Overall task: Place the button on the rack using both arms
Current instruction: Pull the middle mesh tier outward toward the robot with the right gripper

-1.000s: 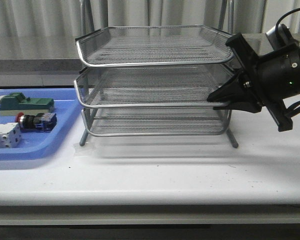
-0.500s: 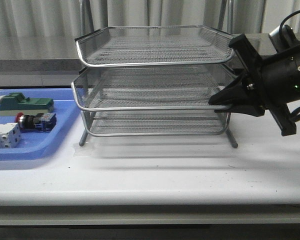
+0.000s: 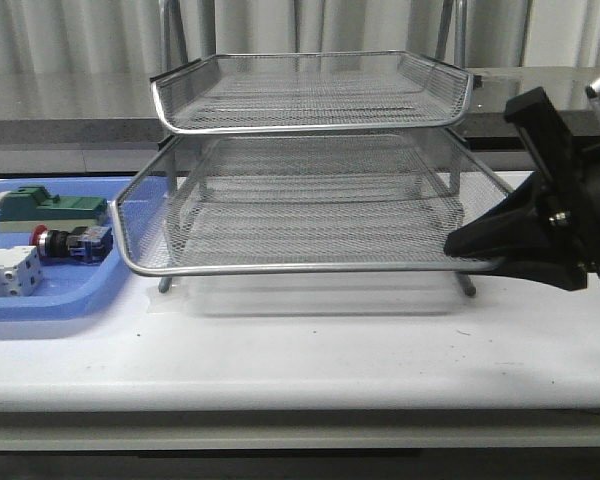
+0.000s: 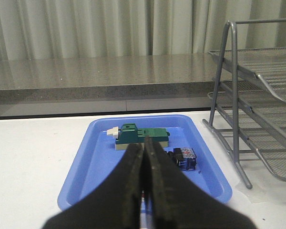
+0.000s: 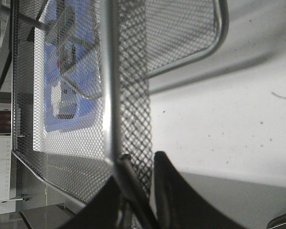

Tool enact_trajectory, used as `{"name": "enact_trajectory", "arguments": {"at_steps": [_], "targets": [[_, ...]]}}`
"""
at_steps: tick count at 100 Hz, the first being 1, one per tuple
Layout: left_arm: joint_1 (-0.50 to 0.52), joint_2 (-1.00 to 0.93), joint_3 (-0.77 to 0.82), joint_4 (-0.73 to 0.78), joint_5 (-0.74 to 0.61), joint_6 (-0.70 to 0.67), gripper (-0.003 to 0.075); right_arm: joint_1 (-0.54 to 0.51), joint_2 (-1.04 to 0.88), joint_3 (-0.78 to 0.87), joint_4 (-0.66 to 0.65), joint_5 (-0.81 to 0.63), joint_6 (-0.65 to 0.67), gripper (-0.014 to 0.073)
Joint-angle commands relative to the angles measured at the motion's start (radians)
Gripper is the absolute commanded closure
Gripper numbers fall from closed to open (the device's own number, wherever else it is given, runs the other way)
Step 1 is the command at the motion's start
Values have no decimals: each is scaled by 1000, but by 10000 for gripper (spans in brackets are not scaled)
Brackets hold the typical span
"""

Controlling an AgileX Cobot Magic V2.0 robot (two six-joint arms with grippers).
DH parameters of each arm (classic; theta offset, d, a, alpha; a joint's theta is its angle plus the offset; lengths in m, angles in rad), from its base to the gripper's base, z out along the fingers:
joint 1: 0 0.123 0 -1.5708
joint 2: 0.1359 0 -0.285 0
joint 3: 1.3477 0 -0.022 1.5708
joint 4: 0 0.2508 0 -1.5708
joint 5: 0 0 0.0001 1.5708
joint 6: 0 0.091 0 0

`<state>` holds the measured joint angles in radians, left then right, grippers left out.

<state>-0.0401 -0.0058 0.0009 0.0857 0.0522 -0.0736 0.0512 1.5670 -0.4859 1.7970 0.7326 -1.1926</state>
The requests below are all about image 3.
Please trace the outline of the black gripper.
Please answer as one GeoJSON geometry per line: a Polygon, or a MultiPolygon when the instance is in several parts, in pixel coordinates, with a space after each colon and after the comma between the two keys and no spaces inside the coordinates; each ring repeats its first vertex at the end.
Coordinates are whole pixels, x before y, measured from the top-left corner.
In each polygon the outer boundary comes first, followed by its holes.
{"type": "Polygon", "coordinates": [[[508,100],[504,119],[515,127],[537,174],[485,214],[451,232],[444,253],[502,257],[491,275],[583,290],[588,286],[584,264],[598,263],[592,203],[584,189],[583,152],[541,87],[508,100]],[[538,215],[552,242],[540,241],[538,215]]]}

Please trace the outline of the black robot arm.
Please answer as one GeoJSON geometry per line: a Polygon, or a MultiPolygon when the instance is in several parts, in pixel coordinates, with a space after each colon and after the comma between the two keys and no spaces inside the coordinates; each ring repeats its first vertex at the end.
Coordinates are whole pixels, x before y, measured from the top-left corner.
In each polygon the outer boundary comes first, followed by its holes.
{"type": "MultiPolygon", "coordinates": [[[[585,93],[600,122],[600,77],[585,93]]],[[[444,252],[497,258],[492,276],[582,290],[589,273],[600,278],[600,143],[579,146],[541,87],[510,99],[504,119],[536,169],[495,207],[450,233],[444,252]]]]}

